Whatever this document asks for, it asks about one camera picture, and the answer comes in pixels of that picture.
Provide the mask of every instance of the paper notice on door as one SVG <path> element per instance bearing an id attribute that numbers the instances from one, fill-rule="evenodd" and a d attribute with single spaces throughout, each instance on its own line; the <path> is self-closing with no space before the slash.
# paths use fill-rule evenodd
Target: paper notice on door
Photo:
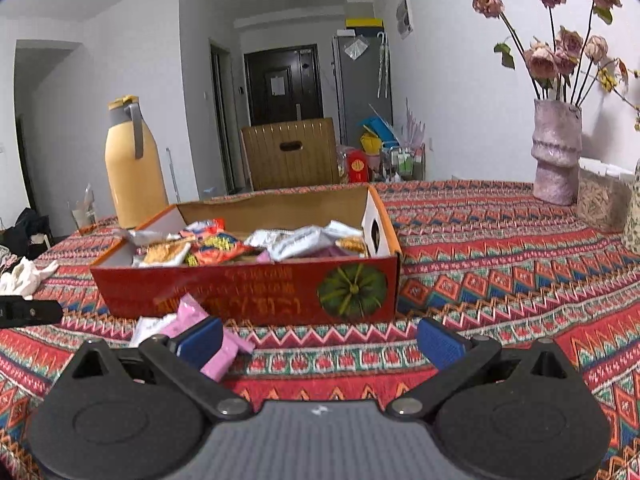
<path id="1" fill-rule="evenodd" d="M 284 95 L 284 78 L 272 77 L 271 78 L 271 95 Z"/>

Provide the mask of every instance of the tablecloth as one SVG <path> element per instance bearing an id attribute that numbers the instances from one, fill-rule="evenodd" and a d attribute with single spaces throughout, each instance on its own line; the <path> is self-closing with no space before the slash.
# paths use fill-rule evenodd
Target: tablecloth
<path id="1" fill-rule="evenodd" d="M 264 399 L 366 398 L 384 406 L 435 373 L 417 349 L 414 314 L 505 345 L 550 336 L 609 419 L 598 478 L 640 478 L 640 257 L 572 208 L 536 200 L 529 184 L 377 186 L 404 252 L 398 312 L 405 318 L 240 327 L 256 351 L 236 360 L 225 384 L 255 406 Z M 26 439 L 29 415 L 72 353 L 89 336 L 115 347 L 131 336 L 134 322 L 110 316 L 88 270 L 116 241 L 112 224 L 105 220 L 94 234 L 75 234 L 39 258 L 42 266 L 60 263 L 36 294 L 66 308 L 60 326 L 0 331 L 0 460 L 14 478 L 40 478 Z"/>

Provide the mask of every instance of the pink ceramic vase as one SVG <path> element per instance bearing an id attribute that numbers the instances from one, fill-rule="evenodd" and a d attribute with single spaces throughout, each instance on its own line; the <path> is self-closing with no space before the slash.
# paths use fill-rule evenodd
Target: pink ceramic vase
<path id="1" fill-rule="evenodd" d="M 538 100 L 531 155 L 538 160 L 533 196 L 571 205 L 578 194 L 578 159 L 582 151 L 582 112 L 562 101 Z"/>

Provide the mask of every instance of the blue gripper pad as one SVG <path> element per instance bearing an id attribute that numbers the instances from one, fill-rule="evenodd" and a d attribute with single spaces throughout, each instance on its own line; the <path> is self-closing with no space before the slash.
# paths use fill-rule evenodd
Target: blue gripper pad
<path id="1" fill-rule="evenodd" d="M 442 370 L 461 359 L 471 349 L 471 341 L 444 328 L 439 322 L 423 318 L 418 323 L 418 349 Z"/>
<path id="2" fill-rule="evenodd" d="M 207 317 L 173 339 L 175 354 L 200 370 L 222 346 L 222 322 L 217 317 Z"/>

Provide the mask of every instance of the cardboard box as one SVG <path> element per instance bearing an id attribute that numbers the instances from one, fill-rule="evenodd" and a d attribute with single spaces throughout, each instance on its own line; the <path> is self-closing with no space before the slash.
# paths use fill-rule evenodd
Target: cardboard box
<path id="1" fill-rule="evenodd" d="M 340 183 L 331 118 L 247 126 L 242 145 L 254 191 Z"/>
<path id="2" fill-rule="evenodd" d="M 337 220 L 362 227 L 371 257 L 140 269 L 130 266 L 135 248 L 123 240 L 90 267 L 111 313 L 164 316 L 190 293 L 212 316 L 253 325 L 385 322 L 395 317 L 401 251 L 372 186 L 173 205 L 139 228 L 178 232 L 211 218 L 223 218 L 226 231 L 242 239 L 256 229 L 293 230 Z"/>

